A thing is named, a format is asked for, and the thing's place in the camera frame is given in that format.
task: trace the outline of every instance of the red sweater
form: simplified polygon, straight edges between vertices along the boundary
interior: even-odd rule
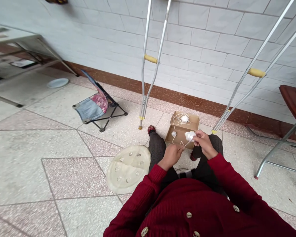
[[[103,236],[296,236],[221,154],[208,161],[230,201],[202,182],[184,178],[157,197],[166,175],[158,165],[138,184]],[[151,212],[145,214],[153,204]]]

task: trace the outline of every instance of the right hand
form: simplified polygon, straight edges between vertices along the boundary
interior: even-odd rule
[[[194,145],[202,147],[202,152],[208,160],[216,157],[218,155],[218,152],[213,148],[208,135],[202,130],[198,130],[195,133],[196,136],[193,137]]]

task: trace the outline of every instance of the tiled wall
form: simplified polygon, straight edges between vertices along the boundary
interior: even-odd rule
[[[0,23],[42,34],[65,59],[141,80],[148,0],[0,0]],[[172,2],[156,85],[221,104],[228,98],[288,0]],[[148,54],[157,57],[167,1],[153,0]],[[255,62],[265,70],[296,30],[296,0]],[[151,82],[155,65],[146,63]],[[256,79],[247,76],[236,100]],[[278,87],[296,87],[296,39],[239,108],[294,123]]]

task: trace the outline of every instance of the left hand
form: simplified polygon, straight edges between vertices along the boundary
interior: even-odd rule
[[[183,145],[169,145],[166,148],[164,156],[162,160],[158,163],[158,165],[165,171],[168,171],[172,166],[174,166],[178,162],[184,149],[185,147]]]

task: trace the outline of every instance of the white ball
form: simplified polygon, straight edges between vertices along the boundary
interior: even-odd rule
[[[182,122],[188,122],[188,116],[183,115],[183,116],[181,117],[181,120],[182,120]]]

